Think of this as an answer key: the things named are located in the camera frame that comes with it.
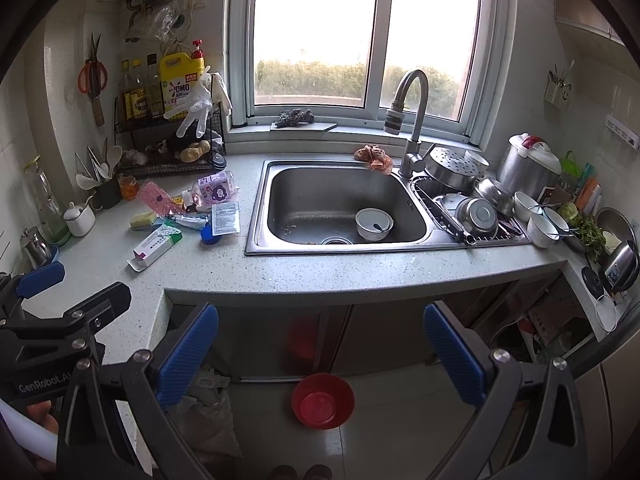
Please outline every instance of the red plastic bowl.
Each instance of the red plastic bowl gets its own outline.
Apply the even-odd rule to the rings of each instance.
[[[313,374],[302,379],[291,396],[291,407],[312,430],[330,430],[344,424],[356,405],[353,390],[340,377]]]

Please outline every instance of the sink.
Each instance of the sink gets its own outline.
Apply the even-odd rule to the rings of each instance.
[[[394,227],[368,242],[356,229],[360,209],[389,213]],[[431,235],[450,242],[398,177],[360,162],[272,160],[264,164],[245,252],[357,253],[421,248]]]

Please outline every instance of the sky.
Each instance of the sky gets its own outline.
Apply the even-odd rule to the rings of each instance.
[[[256,0],[254,56],[366,62],[375,0]],[[393,0],[386,62],[465,77],[478,0]]]

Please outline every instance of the window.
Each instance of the window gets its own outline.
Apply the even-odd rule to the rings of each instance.
[[[233,124],[268,124],[300,106],[338,123],[379,126],[401,77],[418,67],[430,83],[425,133],[468,140],[482,96],[495,86],[497,3],[228,0]],[[416,82],[405,103],[410,124],[418,97]]]

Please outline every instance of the person's hand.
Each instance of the person's hand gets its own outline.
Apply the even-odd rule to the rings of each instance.
[[[41,425],[45,430],[51,433],[58,434],[58,422],[52,415],[49,415],[51,409],[51,401],[45,400],[37,404],[27,406],[27,415],[36,424]],[[48,460],[44,460],[37,455],[34,455],[36,459],[36,469],[41,473],[51,473],[56,470],[56,465]]]

